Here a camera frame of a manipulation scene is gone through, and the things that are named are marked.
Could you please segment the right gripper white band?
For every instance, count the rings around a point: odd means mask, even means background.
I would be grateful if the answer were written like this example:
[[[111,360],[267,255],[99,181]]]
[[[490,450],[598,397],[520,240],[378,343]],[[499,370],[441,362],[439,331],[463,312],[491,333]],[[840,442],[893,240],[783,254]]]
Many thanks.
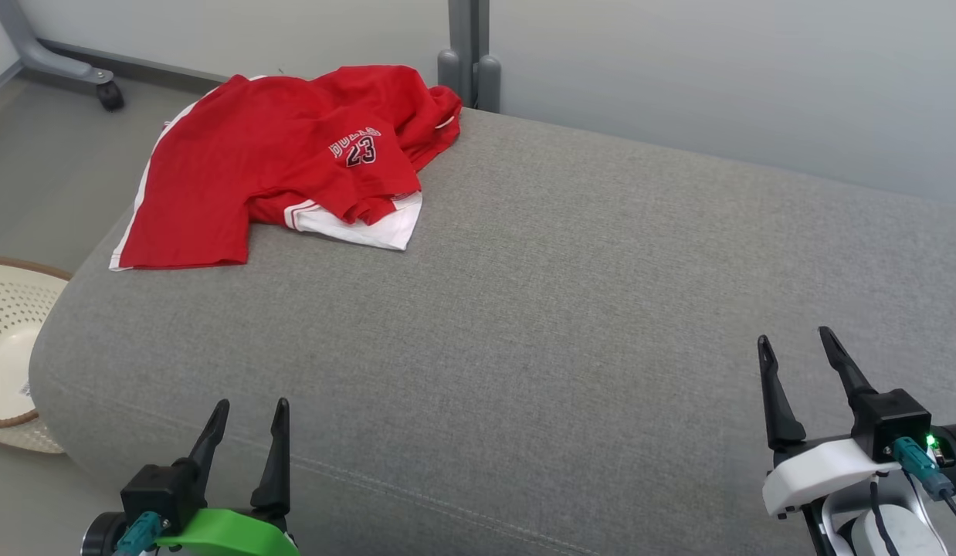
[[[853,412],[867,395],[878,391],[864,377],[853,357],[827,325],[819,337],[829,365],[836,371]],[[758,355],[763,397],[765,436],[770,450],[785,453],[806,440],[803,424],[795,417],[778,376],[778,359],[767,335],[758,338]],[[895,461],[877,463],[852,439],[828,441],[777,465],[765,478],[761,499],[771,517],[791,513],[804,504],[824,499],[830,513],[851,513],[870,506],[869,483],[876,473],[880,479],[881,503],[903,504],[903,474]]]

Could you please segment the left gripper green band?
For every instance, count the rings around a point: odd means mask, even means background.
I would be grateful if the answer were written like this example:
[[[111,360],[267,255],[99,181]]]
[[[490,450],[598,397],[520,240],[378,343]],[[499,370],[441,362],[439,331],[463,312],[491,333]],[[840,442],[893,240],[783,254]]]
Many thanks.
[[[205,495],[216,448],[230,411],[229,400],[217,401],[188,455],[191,492]],[[271,444],[252,509],[200,509],[181,529],[166,529],[154,544],[177,548],[191,556],[300,556],[288,532],[290,513],[290,401],[280,398],[270,426]]]

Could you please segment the red white-sleeved Bulls jersey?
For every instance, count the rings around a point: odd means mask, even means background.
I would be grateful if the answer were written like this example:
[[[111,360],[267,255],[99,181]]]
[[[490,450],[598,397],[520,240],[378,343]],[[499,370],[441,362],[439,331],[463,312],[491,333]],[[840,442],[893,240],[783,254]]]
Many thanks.
[[[300,192],[282,202],[283,224],[341,242],[403,251],[422,210],[419,172],[456,141],[463,102],[446,86],[411,86],[390,99],[344,107]]]

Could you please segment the red Bulls 23 shorts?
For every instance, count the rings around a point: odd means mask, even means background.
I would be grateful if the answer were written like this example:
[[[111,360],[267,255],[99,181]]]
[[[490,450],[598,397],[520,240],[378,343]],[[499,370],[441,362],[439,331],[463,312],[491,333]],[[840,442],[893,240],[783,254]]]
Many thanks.
[[[300,168],[326,144],[332,117],[418,85],[428,86],[408,66],[230,78],[164,127],[111,270],[246,263],[252,224],[288,229],[281,202],[300,192]]]

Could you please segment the cream perforated laundry basket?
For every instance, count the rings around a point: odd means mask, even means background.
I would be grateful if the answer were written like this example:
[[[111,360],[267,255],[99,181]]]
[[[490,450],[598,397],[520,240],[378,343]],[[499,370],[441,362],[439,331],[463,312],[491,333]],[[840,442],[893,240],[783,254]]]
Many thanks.
[[[0,444],[63,454],[38,415],[31,394],[31,352],[72,275],[50,266],[0,257]]]

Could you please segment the grey fabric sofa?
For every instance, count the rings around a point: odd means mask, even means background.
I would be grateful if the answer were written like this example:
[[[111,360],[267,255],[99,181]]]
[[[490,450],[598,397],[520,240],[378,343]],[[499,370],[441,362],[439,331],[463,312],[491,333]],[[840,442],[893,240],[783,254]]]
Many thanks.
[[[125,215],[31,356],[55,439],[119,490],[227,398],[246,507],[288,398],[303,556],[814,556],[763,507],[758,337],[814,439],[853,422],[820,325],[956,423],[956,203],[475,110],[419,177],[403,253],[114,272]]]

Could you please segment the grey metal stand leg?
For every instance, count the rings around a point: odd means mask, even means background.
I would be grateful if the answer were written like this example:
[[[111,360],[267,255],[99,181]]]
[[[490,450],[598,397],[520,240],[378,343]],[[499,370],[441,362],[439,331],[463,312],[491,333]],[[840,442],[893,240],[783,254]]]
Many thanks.
[[[38,41],[36,32],[24,15],[18,0],[0,0],[0,24],[23,66],[83,83],[104,86],[114,83],[114,74],[85,61],[52,52]]]

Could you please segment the grey partition post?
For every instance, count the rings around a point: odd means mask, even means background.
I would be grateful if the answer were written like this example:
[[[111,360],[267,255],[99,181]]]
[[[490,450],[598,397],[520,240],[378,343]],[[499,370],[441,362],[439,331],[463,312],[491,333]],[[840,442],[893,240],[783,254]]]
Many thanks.
[[[476,110],[500,112],[500,61],[491,54],[491,0],[447,0],[449,47],[438,55],[438,84]]]

